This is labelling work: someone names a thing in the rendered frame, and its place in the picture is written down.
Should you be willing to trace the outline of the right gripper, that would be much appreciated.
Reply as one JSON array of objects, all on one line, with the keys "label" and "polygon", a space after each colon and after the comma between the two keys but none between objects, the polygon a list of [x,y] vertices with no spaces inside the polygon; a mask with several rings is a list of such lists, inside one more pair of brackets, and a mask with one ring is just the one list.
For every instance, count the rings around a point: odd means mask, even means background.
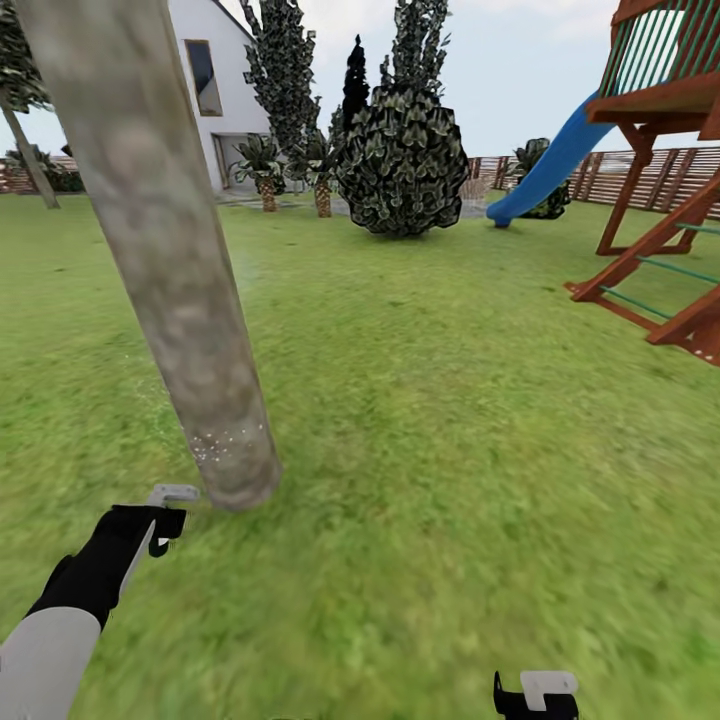
[{"label": "right gripper", "polygon": [[503,693],[496,689],[496,708],[505,714],[505,720],[574,720],[579,716],[576,701],[568,694],[546,693],[546,711],[532,711],[523,693]]}]

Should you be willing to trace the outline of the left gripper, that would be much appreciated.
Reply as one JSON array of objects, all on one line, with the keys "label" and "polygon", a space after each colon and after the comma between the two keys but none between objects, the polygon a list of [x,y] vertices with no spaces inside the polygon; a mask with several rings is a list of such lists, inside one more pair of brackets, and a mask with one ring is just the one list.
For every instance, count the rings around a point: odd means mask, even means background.
[{"label": "left gripper", "polygon": [[187,510],[153,507],[151,511],[158,516],[158,528],[153,536],[155,539],[181,537]]}]

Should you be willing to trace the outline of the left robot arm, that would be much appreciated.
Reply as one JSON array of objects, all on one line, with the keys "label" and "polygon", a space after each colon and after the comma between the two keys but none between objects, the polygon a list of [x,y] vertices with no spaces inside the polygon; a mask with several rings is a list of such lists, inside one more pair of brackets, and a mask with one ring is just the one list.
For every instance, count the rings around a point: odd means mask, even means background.
[{"label": "left robot arm", "polygon": [[102,626],[149,541],[181,537],[187,510],[165,502],[199,497],[191,484],[156,483],[146,506],[112,505],[79,554],[59,561],[0,645],[0,720],[67,720]]}]

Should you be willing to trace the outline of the pesticide atomizer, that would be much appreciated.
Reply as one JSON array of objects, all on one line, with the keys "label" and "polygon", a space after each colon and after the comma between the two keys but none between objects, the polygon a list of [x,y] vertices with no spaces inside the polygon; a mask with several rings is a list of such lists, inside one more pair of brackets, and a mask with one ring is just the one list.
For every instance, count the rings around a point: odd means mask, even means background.
[{"label": "pesticide atomizer", "polygon": [[152,558],[158,558],[169,550],[169,539],[166,537],[163,538],[157,538],[154,537],[149,541],[148,544],[148,551],[150,553],[150,556]]}]

